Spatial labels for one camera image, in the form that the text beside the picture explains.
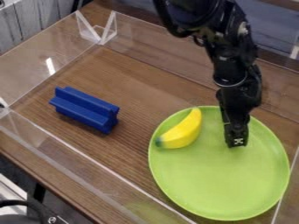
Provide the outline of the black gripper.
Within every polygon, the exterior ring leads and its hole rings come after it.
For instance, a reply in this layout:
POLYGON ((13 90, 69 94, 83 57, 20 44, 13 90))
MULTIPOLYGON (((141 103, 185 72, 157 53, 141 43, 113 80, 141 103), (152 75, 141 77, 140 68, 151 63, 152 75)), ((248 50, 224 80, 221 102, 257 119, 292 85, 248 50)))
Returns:
POLYGON ((249 112, 261 103, 261 73, 257 66, 247 70, 244 82, 216 92, 224 119, 224 138, 229 148, 248 145, 249 112))

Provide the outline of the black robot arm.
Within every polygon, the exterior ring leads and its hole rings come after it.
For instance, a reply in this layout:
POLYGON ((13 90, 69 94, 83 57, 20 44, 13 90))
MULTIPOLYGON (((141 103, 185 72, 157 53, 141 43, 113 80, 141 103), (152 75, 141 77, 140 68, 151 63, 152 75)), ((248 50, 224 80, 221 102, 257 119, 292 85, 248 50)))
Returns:
POLYGON ((229 148, 248 144, 249 112, 261 103, 257 46, 236 0, 153 0, 167 31, 205 49, 229 148))

